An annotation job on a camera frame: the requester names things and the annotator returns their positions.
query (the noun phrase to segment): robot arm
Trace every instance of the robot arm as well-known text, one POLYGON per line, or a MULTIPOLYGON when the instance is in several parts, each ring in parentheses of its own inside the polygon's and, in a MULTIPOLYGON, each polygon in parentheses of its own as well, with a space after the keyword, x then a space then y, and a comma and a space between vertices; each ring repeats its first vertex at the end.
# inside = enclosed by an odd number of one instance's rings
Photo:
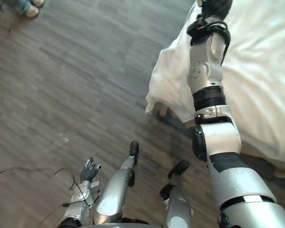
POLYGON ((93 158, 86 161, 80 176, 81 183, 76 186, 71 201, 58 228, 79 228, 90 224, 90 209, 100 194, 97 175, 100 165, 95 165, 93 158))
POLYGON ((188 85, 197 126, 192 148, 207 162, 221 228, 285 228, 285 211, 261 177, 239 157, 241 139, 226 104, 221 64, 230 34, 222 20, 231 0, 199 1, 203 14, 188 27, 192 37, 188 85))

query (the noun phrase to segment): wooden floor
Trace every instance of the wooden floor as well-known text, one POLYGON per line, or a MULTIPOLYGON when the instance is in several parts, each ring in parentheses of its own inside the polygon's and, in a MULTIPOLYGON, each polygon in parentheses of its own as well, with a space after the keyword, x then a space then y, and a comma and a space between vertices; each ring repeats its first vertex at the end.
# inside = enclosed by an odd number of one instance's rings
MULTIPOLYGON (((53 228, 70 192, 68 167, 78 175, 93 156, 104 183, 140 143, 136 184, 124 215, 162 224, 159 191, 166 174, 190 161, 183 184, 194 227, 217 227, 206 165, 190 139, 144 113, 152 69, 177 36, 191 0, 46 0, 35 20, 0 14, 0 228, 53 228)), ((264 161, 246 158, 285 206, 285 180, 264 161)))

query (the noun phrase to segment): person's foot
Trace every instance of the person's foot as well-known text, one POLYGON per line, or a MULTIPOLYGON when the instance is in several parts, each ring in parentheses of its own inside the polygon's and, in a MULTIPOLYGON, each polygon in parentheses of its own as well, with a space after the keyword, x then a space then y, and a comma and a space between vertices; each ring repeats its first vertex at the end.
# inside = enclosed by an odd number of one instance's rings
POLYGON ((25 16, 27 18, 35 18, 39 13, 39 10, 37 7, 33 6, 33 5, 30 5, 29 9, 25 12, 25 16))
POLYGON ((44 5, 44 0, 31 0, 31 3, 34 6, 40 8, 40 7, 42 7, 44 5))

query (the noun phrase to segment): robotic hand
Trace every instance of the robotic hand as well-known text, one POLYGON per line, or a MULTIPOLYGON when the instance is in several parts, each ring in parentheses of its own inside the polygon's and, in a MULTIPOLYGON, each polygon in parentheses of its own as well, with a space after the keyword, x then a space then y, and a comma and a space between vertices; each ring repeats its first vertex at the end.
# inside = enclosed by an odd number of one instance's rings
POLYGON ((230 43, 226 17, 232 0, 200 0, 192 37, 188 85, 195 122, 192 148, 207 162, 221 228, 285 228, 285 211, 261 177, 245 165, 241 139, 226 104, 221 64, 230 43))
POLYGON ((94 159, 92 157, 86 161, 80 175, 81 182, 86 180, 92 182, 93 178, 97 175, 101 165, 96 166, 93 162, 94 159))

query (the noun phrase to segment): white bed sheet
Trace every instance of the white bed sheet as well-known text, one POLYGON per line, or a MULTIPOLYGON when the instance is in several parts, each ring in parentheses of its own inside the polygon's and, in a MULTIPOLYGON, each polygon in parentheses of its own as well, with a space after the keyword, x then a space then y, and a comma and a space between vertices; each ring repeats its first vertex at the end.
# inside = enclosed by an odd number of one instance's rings
MULTIPOLYGON (((156 102, 187 122, 194 119, 186 83, 192 7, 173 43, 160 53, 153 70, 146 112, 156 102)), ((285 162, 285 0, 234 0, 225 20, 231 43, 223 63, 223 85, 243 141, 266 157, 285 162)))

